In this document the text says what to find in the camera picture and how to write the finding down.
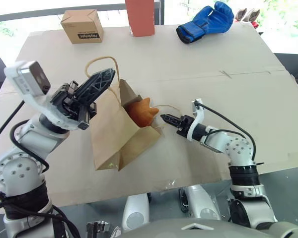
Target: orange stuffed toy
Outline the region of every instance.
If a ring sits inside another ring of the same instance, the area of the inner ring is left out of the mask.
[[[139,127],[151,125],[153,117],[159,112],[158,108],[151,108],[149,103],[150,98],[145,98],[126,107],[126,112]]]

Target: cardboard box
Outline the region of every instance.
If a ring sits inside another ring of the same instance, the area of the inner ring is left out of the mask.
[[[68,10],[61,25],[72,43],[102,42],[104,31],[96,10]]]

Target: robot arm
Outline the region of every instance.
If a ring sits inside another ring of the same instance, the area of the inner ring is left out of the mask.
[[[3,221],[7,235],[67,237],[59,220],[24,214],[15,207],[52,214],[55,208],[48,198],[43,175],[48,169],[45,159],[69,136],[70,130],[88,128],[89,120],[96,115],[94,101],[109,87],[115,71],[109,68],[95,73],[81,86],[75,81],[65,83],[53,95],[48,94],[51,85],[38,62],[17,62],[4,73],[23,100],[39,112],[12,128],[10,137],[15,146],[0,157],[0,200],[5,202]]]
[[[236,134],[232,136],[227,133],[228,130],[202,125],[204,109],[197,106],[196,101],[192,102],[195,118],[187,115],[177,118],[169,114],[161,117],[178,128],[177,134],[189,141],[199,141],[202,146],[230,158],[230,189],[235,199],[230,202],[229,208],[233,223],[255,229],[262,223],[276,222],[264,185],[259,181],[257,164],[252,160],[253,144],[240,133],[234,132]]]

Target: paper bag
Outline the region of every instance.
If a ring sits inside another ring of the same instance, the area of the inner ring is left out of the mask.
[[[112,89],[118,92],[121,102],[106,90],[97,99],[97,115],[90,122],[96,170],[121,170],[160,137],[151,126],[138,127],[124,109],[128,104],[140,101],[141,96],[136,95],[123,79],[119,88],[117,83]]]

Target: table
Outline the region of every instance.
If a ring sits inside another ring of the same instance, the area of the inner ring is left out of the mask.
[[[34,32],[18,60],[37,60],[54,92],[64,82],[82,83],[85,64],[99,56],[116,58],[121,77],[153,105],[169,104],[191,115],[191,101],[209,107],[250,132],[257,146],[259,173],[298,167],[298,86],[248,23],[235,23],[225,34],[204,36],[185,45],[176,26],[156,26],[155,35],[135,38],[128,27],[105,28],[102,43],[71,44],[63,30]],[[113,67],[110,60],[90,72]],[[0,91],[0,125],[21,98],[9,82]],[[169,108],[161,113],[176,114]],[[12,143],[10,127],[35,111],[25,105],[0,137],[0,154]],[[206,125],[234,129],[206,112]],[[190,143],[165,126],[162,137],[135,161],[116,170],[95,171],[90,130],[73,131],[48,157],[49,196],[57,206],[161,191],[229,178],[228,158]]]

